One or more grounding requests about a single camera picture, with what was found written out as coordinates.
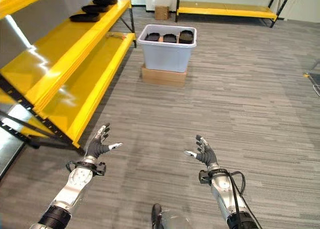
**black connector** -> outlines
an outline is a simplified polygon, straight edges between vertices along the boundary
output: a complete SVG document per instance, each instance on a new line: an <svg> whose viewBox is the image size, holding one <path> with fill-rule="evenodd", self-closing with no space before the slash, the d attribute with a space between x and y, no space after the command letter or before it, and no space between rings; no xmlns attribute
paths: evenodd
<svg viewBox="0 0 320 229"><path fill-rule="evenodd" d="M59 206L51 205L38 223L52 229L65 229L70 218L71 214L67 210Z"/></svg>

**gray carpet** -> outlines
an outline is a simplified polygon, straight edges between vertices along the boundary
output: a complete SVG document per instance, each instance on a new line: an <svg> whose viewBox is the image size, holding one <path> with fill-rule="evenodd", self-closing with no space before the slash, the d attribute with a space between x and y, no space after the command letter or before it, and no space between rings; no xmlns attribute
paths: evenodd
<svg viewBox="0 0 320 229"><path fill-rule="evenodd" d="M137 34L155 21L134 8ZM320 25L260 19L180 17L198 30L184 88L144 84L143 52L132 49L81 141L111 122L109 141L124 146L101 156L69 229L148 229L153 203L179 210L194 229L227 229L205 167L186 157L202 134L220 165L246 176L244 193L264 229L320 228L320 100L303 77L319 58ZM114 29L123 25L118 22ZM73 151L26 148L0 185L3 229L28 228L64 186Z"/></svg>

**robotic hand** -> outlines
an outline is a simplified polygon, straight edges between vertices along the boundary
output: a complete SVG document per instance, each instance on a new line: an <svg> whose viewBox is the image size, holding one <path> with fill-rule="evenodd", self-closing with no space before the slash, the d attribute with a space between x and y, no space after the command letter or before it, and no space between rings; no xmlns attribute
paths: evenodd
<svg viewBox="0 0 320 229"><path fill-rule="evenodd" d="M200 153L189 150L185 150L184 153L207 166L207 171L201 170L199 172L199 181L201 184L209 184L211 186L211 192L229 228L258 229L257 224L261 228L243 197L246 187L245 176L240 171L229 173L226 169L220 168L215 152L209 143L200 135L196 135L195 138ZM238 189L233 179L233 175L236 174L241 174L242 176L241 190Z"/></svg>
<svg viewBox="0 0 320 229"><path fill-rule="evenodd" d="M70 175L64 188L56 195L46 212L38 223L33 224L30 229L64 229L66 228L77 204L82 200L90 181L94 176L104 176L106 164L97 164L98 157L113 149L121 147L121 142L104 145L102 142L108 137L110 123L103 125L95 134L82 161L67 163L66 168Z"/></svg>

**black glove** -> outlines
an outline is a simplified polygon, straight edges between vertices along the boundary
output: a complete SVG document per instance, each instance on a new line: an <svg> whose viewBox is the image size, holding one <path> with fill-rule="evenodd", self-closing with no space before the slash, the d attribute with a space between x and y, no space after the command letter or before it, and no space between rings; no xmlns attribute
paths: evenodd
<svg viewBox="0 0 320 229"><path fill-rule="evenodd" d="M207 141L200 135L196 135L195 138L197 140L196 144L199 146L197 150L200 153L185 150L184 154L196 158L200 162L204 163L207 167L212 163L217 163L216 154Z"/></svg>
<svg viewBox="0 0 320 229"><path fill-rule="evenodd" d="M107 134L110 131L110 123L103 125L100 130L95 134L94 138L89 144L88 150L86 151L86 156L92 156L97 158L103 154L107 153L112 149L119 148L123 145L123 143L118 142L112 145L103 145L102 142L109 136Z"/></svg>

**cardboard box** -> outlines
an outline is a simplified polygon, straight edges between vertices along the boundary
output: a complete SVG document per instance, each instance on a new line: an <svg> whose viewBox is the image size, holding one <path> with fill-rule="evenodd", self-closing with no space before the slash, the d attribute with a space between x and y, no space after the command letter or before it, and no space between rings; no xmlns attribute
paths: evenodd
<svg viewBox="0 0 320 229"><path fill-rule="evenodd" d="M187 71L185 72L174 72L167 70L153 70L146 68L142 65L142 81L144 83L183 87L185 85Z"/></svg>
<svg viewBox="0 0 320 229"><path fill-rule="evenodd" d="M168 20L170 13L169 7L164 5L155 6L155 19L156 20Z"/></svg>

